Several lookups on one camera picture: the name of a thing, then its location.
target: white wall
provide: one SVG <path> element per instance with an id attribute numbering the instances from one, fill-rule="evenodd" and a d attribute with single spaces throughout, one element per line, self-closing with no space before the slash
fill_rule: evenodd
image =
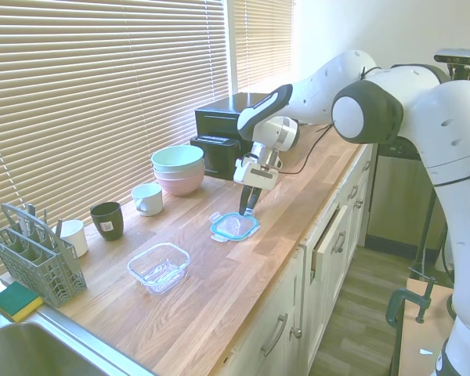
<path id="1" fill-rule="evenodd" d="M 347 49 L 381 67 L 433 63 L 442 48 L 470 48 L 470 0 L 297 0 L 295 51 L 304 78 Z"/>

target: gray plastic basket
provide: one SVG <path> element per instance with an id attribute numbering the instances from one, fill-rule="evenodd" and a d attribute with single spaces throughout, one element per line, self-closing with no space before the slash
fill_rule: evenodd
<path id="1" fill-rule="evenodd" d="M 14 279 L 55 307 L 87 288 L 73 245 L 33 215 L 9 204 L 2 209 L 11 226 L 0 230 L 0 258 Z"/>

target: sink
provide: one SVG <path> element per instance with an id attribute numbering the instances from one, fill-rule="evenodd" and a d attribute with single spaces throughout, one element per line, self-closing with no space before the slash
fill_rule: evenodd
<path id="1" fill-rule="evenodd" d="M 105 375 L 38 324 L 11 324 L 0 329 L 0 374 Z"/>
<path id="2" fill-rule="evenodd" d="M 0 376 L 156 376 L 53 307 L 22 323 L 0 313 Z"/>

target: window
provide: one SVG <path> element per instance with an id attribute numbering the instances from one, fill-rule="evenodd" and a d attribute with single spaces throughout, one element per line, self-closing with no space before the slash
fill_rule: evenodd
<path id="1" fill-rule="evenodd" d="M 233 0 L 229 11 L 237 91 L 264 81 L 274 89 L 291 71 L 293 0 Z"/>
<path id="2" fill-rule="evenodd" d="M 228 92 L 219 0 L 0 0 L 0 204 L 88 222 Z"/>

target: white cup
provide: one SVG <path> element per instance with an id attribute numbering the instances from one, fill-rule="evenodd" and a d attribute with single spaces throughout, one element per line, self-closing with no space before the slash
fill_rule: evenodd
<path id="1" fill-rule="evenodd" d="M 57 226 L 52 228 L 52 231 L 56 232 Z M 89 249 L 87 245 L 87 239 L 85 239 L 84 223 L 78 219 L 71 219 L 69 221 L 63 221 L 61 226 L 61 239 L 73 244 L 77 256 L 84 255 Z"/>
<path id="2" fill-rule="evenodd" d="M 134 188 L 131 195 L 136 204 L 136 210 L 142 216 L 150 217 L 156 215 L 160 213 L 164 207 L 162 187 L 159 184 L 142 184 Z"/>

